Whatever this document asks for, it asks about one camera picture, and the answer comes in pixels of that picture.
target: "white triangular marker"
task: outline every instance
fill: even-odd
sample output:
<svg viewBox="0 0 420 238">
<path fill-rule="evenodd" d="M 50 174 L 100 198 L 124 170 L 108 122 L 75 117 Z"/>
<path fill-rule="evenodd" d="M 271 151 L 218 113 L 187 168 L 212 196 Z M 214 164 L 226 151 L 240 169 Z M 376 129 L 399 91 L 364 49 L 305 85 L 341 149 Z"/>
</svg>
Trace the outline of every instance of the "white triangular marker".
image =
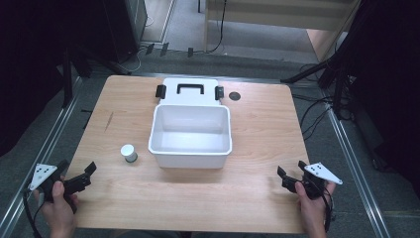
<svg viewBox="0 0 420 238">
<path fill-rule="evenodd" d="M 334 174 L 331 173 L 327 168 L 325 168 L 321 163 L 305 166 L 305 171 L 311 173 L 312 175 L 318 178 L 333 181 L 336 184 L 343 184 L 343 182 L 339 178 L 334 176 Z"/>
<path fill-rule="evenodd" d="M 55 166 L 37 164 L 29 189 L 37 189 L 37 187 L 41 185 L 41 183 L 43 183 L 50 175 L 52 175 L 54 171 L 56 171 Z"/>
</svg>

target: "hand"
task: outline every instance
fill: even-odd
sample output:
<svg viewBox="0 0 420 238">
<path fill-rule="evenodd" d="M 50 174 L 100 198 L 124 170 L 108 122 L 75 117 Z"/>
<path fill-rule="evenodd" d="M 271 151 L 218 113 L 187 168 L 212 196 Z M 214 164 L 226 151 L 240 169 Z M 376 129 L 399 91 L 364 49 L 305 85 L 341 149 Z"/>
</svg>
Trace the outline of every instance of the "hand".
<svg viewBox="0 0 420 238">
<path fill-rule="evenodd" d="M 296 193 L 299 196 L 300 212 L 302 215 L 303 228 L 310 238 L 325 238 L 327 234 L 324 228 L 325 218 L 325 202 L 322 197 L 311 200 L 306 194 L 305 187 L 301 182 L 294 184 Z M 336 184 L 328 182 L 326 189 L 332 195 Z M 326 195 L 325 198 L 330 202 L 330 196 Z"/>
<path fill-rule="evenodd" d="M 61 181 L 56 181 L 52 187 L 53 203 L 45 202 L 41 208 L 48 225 L 51 229 L 52 238 L 72 237 L 76 228 L 76 219 L 70 205 L 64 200 L 64 185 Z M 35 199 L 39 199 L 39 192 L 34 191 Z M 71 200 L 77 205 L 77 195 L 70 196 Z"/>
</svg>

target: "bin lid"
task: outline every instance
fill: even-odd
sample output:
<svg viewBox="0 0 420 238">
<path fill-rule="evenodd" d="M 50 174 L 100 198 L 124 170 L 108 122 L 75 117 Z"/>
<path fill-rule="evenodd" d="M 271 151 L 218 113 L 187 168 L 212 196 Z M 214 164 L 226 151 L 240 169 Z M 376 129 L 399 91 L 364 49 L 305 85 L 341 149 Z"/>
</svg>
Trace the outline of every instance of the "bin lid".
<svg viewBox="0 0 420 238">
<path fill-rule="evenodd" d="M 163 80 L 166 86 L 164 99 L 159 104 L 169 105 L 220 105 L 215 97 L 219 85 L 212 78 L 167 77 Z"/>
</svg>

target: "bin handle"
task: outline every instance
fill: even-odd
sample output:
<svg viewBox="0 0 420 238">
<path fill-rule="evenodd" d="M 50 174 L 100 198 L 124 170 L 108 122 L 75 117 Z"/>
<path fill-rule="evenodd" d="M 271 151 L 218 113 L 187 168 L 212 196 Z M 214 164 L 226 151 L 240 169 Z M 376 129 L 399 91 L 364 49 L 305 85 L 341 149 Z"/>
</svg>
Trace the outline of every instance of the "bin handle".
<svg viewBox="0 0 420 238">
<path fill-rule="evenodd" d="M 181 93 L 181 87 L 193 87 L 193 88 L 200 88 L 200 94 L 204 94 L 204 85 L 203 84 L 185 84 L 185 83 L 180 83 L 176 89 L 176 93 L 179 94 Z"/>
</svg>

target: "white plastic bin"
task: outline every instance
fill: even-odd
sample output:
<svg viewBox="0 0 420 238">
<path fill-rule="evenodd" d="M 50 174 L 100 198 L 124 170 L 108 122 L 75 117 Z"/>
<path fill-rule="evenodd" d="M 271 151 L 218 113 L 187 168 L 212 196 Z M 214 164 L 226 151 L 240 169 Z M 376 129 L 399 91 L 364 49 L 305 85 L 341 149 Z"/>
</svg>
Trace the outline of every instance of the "white plastic bin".
<svg viewBox="0 0 420 238">
<path fill-rule="evenodd" d="M 190 78 L 167 78 L 163 84 L 170 84 L 167 83 L 168 80 L 171 83 L 191 83 Z M 212 81 L 212 84 L 207 86 L 207 81 Z M 192 82 L 203 83 L 204 92 L 208 87 L 207 91 L 214 93 L 214 81 L 216 80 L 193 79 Z M 166 93 L 172 90 L 173 87 L 168 87 Z M 229 108 L 220 105 L 220 101 L 214 99 L 214 94 L 208 105 L 203 104 L 202 98 L 195 98 L 202 95 L 196 90 L 187 95 L 186 102 L 177 100 L 177 104 L 170 104 L 169 95 L 165 97 L 164 103 L 160 101 L 155 109 L 149 150 L 163 168 L 223 168 L 232 152 Z"/>
</svg>

